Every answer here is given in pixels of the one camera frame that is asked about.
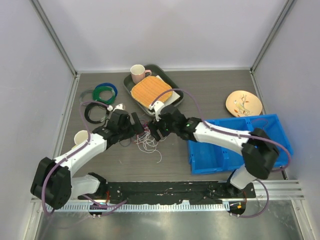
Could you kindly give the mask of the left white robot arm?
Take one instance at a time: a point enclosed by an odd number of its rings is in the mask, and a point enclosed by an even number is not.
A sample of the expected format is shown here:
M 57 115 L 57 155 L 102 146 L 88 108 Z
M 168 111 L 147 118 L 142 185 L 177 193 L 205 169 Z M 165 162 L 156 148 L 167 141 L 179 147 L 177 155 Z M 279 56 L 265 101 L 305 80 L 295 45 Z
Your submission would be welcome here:
M 37 167 L 30 192 L 54 210 L 62 208 L 69 199 L 91 195 L 100 200 L 107 192 L 107 180 L 90 172 L 82 177 L 75 173 L 92 158 L 112 145 L 133 138 L 144 131 L 136 112 L 115 109 L 105 125 L 92 131 L 85 140 L 69 152 L 50 159 L 43 158 Z

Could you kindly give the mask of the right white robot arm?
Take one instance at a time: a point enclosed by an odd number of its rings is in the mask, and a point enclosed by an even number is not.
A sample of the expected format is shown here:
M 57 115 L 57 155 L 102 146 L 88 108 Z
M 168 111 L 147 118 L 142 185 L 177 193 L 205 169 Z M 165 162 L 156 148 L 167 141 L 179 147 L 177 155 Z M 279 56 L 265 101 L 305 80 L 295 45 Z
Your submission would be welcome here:
M 276 143 L 264 130 L 234 130 L 216 126 L 197 117 L 185 117 L 177 107 L 156 101 L 149 106 L 154 120 L 148 123 L 150 133 L 157 141 L 169 134 L 182 140 L 212 144 L 242 156 L 243 165 L 236 169 L 226 182 L 226 193 L 233 198 L 243 193 L 251 182 L 268 179 L 280 153 Z

